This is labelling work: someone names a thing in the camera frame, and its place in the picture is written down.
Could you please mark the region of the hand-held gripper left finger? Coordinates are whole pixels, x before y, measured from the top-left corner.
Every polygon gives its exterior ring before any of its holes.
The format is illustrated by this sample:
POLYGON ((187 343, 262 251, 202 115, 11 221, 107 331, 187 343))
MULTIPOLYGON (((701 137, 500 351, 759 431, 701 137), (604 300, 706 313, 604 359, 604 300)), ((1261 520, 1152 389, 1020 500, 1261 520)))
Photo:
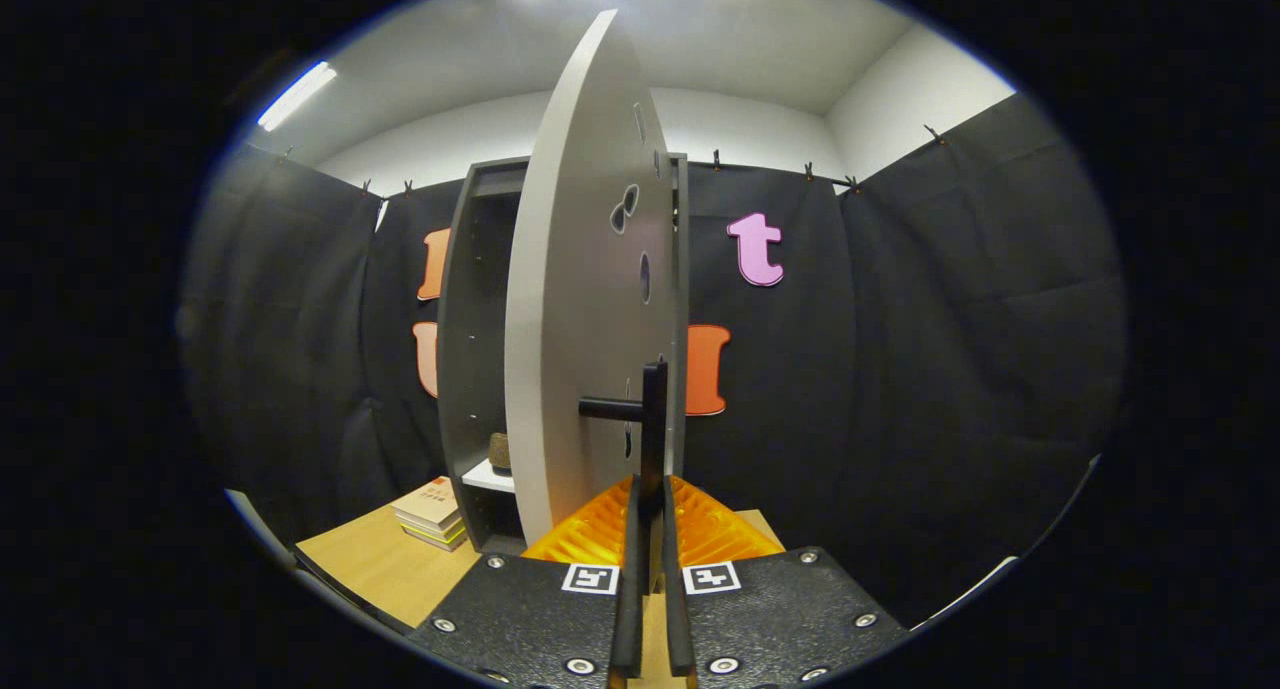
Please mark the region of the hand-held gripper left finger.
POLYGON ((622 688, 643 660, 645 552, 626 478, 524 555, 486 553, 408 639, 479 683, 622 688))

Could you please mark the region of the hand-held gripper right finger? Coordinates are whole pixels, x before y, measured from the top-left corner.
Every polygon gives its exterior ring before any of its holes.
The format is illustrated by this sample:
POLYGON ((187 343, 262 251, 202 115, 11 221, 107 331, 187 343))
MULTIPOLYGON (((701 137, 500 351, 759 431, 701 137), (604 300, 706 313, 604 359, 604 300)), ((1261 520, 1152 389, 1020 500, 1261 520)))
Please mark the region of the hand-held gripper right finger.
POLYGON ((814 688, 908 634, 827 551, 786 551, 677 476, 663 555, 671 672, 690 688, 814 688))

